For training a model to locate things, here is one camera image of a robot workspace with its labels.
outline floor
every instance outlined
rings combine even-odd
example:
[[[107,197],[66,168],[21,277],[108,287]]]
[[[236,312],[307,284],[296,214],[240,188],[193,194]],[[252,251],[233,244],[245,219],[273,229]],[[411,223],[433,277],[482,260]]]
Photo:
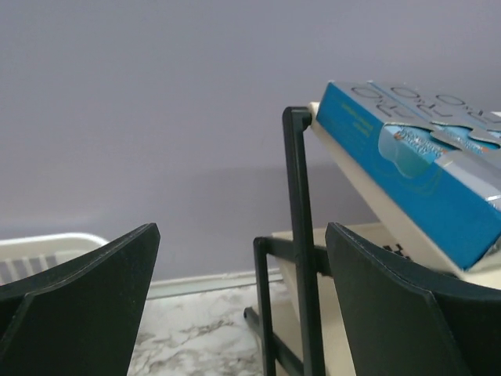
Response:
[[[273,302],[289,299],[270,284]],[[261,361],[243,309],[257,305],[255,286],[149,300],[128,376],[255,376]]]

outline box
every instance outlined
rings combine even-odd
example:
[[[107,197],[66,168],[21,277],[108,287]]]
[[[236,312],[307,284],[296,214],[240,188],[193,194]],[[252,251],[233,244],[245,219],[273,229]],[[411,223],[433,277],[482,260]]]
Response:
[[[434,138],[437,140],[476,154],[499,149],[499,138],[485,130],[460,108],[441,103],[433,96],[425,96],[418,89],[407,85],[376,82],[370,84],[426,122],[436,125],[438,132]]]
[[[485,158],[490,150],[465,147],[477,143],[469,133],[458,141],[446,123],[368,83],[329,83],[317,121],[458,267],[497,252],[501,174],[496,159]],[[464,122],[470,132],[483,129]]]

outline baseboard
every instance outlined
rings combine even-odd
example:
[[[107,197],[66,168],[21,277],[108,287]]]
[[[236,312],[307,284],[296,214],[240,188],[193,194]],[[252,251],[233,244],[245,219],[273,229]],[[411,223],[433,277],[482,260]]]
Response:
[[[269,281],[282,280],[278,268],[268,271]],[[156,280],[151,283],[147,299],[194,294],[197,292],[223,290],[256,284],[256,272],[215,274],[212,276],[180,278],[177,280]]]

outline wall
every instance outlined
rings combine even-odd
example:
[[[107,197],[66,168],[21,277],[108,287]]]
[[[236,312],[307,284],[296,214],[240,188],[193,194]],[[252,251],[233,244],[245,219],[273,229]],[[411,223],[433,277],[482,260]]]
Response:
[[[329,79],[501,108],[501,3],[0,1],[0,236],[162,234],[155,278],[249,270],[290,228],[280,125]],[[373,220],[307,135],[316,225]]]

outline black metal frame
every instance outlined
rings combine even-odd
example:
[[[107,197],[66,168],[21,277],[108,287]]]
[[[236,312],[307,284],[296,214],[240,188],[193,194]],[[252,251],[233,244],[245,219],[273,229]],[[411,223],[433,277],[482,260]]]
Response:
[[[293,240],[273,237],[254,240],[259,316],[251,307],[244,310],[243,316],[261,338],[265,376],[276,375],[276,360],[291,376],[325,376],[317,273],[332,275],[326,249],[313,244],[303,137],[303,132],[312,123],[312,115],[307,107],[288,107],[283,112],[282,122]],[[273,332],[267,255],[296,265],[303,362]]]

